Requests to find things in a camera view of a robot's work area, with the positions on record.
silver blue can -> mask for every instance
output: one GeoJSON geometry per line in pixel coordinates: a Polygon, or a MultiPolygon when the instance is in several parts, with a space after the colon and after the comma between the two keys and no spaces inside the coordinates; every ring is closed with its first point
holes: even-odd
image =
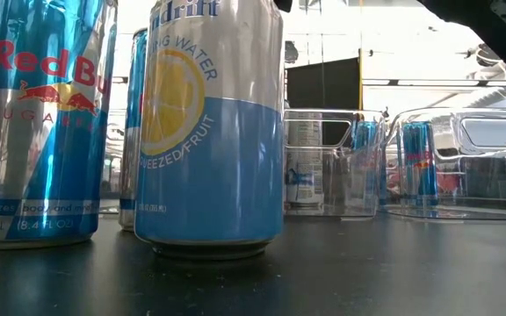
{"type": "Polygon", "coordinates": [[[141,104],[146,70],[146,45],[148,29],[134,34],[132,63],[128,78],[128,105],[124,129],[124,151],[120,171],[119,224],[127,231],[134,230],[134,210],[138,190],[138,161],[140,159],[141,104]]]}
{"type": "Polygon", "coordinates": [[[349,206],[374,210],[379,193],[380,126],[371,121],[355,121],[352,128],[353,170],[349,206]]]}
{"type": "Polygon", "coordinates": [[[160,0],[148,31],[136,235],[163,255],[263,252],[282,227],[277,6],[160,0]]]}
{"type": "Polygon", "coordinates": [[[437,168],[434,159],[434,140],[430,122],[406,123],[401,127],[403,161],[407,172],[405,194],[401,198],[407,206],[438,205],[437,168]]]}
{"type": "Polygon", "coordinates": [[[289,111],[286,123],[290,147],[286,149],[286,201],[293,209],[323,212],[323,115],[289,111]]]}
{"type": "Polygon", "coordinates": [[[386,145],[383,144],[380,147],[379,153],[379,210],[381,212],[386,211],[387,204],[387,156],[386,156],[386,145]]]}
{"type": "Polygon", "coordinates": [[[117,7],[0,1],[0,248],[97,230],[117,7]]]}

clear plastic container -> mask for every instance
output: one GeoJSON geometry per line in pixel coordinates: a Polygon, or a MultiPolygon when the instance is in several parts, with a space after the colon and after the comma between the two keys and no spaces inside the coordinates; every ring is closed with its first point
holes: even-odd
{"type": "Polygon", "coordinates": [[[382,114],[285,110],[285,126],[286,214],[373,217],[385,138],[382,114]]]}
{"type": "Polygon", "coordinates": [[[388,212],[506,219],[506,110],[403,112],[388,134],[386,153],[388,212]],[[391,163],[393,148],[397,163],[391,163]]]}

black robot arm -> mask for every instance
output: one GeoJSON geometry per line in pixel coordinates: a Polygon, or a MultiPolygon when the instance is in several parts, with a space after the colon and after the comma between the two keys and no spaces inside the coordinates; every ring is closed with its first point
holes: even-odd
{"type": "Polygon", "coordinates": [[[417,0],[446,22],[470,27],[506,63],[506,0],[417,0]]]}
{"type": "Polygon", "coordinates": [[[284,12],[290,12],[293,0],[274,0],[278,8],[284,12]]]}

yellow lemon slice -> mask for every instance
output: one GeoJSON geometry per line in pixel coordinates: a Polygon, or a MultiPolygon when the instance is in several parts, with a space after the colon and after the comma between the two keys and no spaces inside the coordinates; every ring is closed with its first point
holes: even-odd
{"type": "Polygon", "coordinates": [[[162,50],[149,59],[141,122],[141,150],[161,154],[183,141],[204,109],[205,84],[191,58],[162,50]]]}

black table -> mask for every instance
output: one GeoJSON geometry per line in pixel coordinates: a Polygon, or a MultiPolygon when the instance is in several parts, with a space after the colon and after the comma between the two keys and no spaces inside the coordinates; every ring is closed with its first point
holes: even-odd
{"type": "Polygon", "coordinates": [[[101,219],[92,242],[0,251],[0,315],[506,315],[506,224],[294,218],[264,255],[196,263],[101,219]]]}

